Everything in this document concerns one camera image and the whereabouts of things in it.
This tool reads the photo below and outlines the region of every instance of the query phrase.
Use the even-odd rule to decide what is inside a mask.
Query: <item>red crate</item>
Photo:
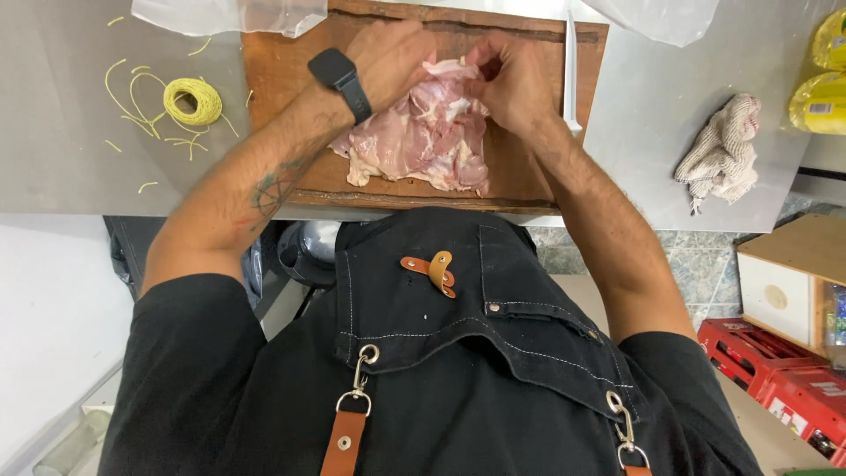
[[[846,379],[830,368],[772,374],[756,399],[838,468],[846,468]]]
[[[711,364],[756,400],[773,372],[828,365],[815,353],[743,319],[706,319],[698,336]]]

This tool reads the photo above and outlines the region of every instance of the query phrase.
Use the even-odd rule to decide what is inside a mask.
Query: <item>raw chicken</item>
[[[344,132],[329,147],[349,159],[347,181],[363,186],[371,175],[426,180],[443,191],[487,193],[482,136],[487,108],[464,94],[480,78],[464,59],[423,63],[432,75],[387,111]]]

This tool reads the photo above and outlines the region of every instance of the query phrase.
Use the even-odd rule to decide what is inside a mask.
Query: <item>black apron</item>
[[[453,255],[447,270],[454,299],[400,265],[403,257],[431,261],[440,251]],[[367,344],[381,352],[364,372],[384,374],[483,336],[516,379],[554,390],[611,426],[624,419],[609,406],[608,391],[620,396],[633,423],[650,418],[624,356],[541,267],[525,229],[489,213],[416,208],[342,226],[336,264],[333,355],[350,368]]]

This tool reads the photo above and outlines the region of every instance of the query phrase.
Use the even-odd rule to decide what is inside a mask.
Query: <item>yellow bottle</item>
[[[825,69],[846,69],[846,8],[831,14],[822,23],[812,47],[814,63]]]
[[[846,136],[846,72],[829,72],[806,81],[788,106],[790,122],[817,134]]]

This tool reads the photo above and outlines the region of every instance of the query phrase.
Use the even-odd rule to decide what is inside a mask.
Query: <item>wooden cutting board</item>
[[[555,101],[561,105],[566,22],[530,19],[456,8],[429,7],[366,0],[329,0],[329,16],[297,39],[272,33],[244,33],[244,69],[253,91],[252,130],[273,120],[314,79],[308,61],[329,47],[344,51],[355,34],[374,20],[415,19],[435,32],[438,59],[459,58],[485,34],[502,30],[535,40],[549,69]],[[605,51],[608,25],[576,23],[578,80],[576,117],[587,126],[596,79]],[[497,212],[555,214],[552,193],[523,142],[487,121],[485,163],[491,189],[479,198],[474,192],[436,190],[424,180],[396,182],[371,177],[363,187],[347,183],[349,161],[326,149],[306,172],[289,202],[344,207],[404,209],[443,205]]]

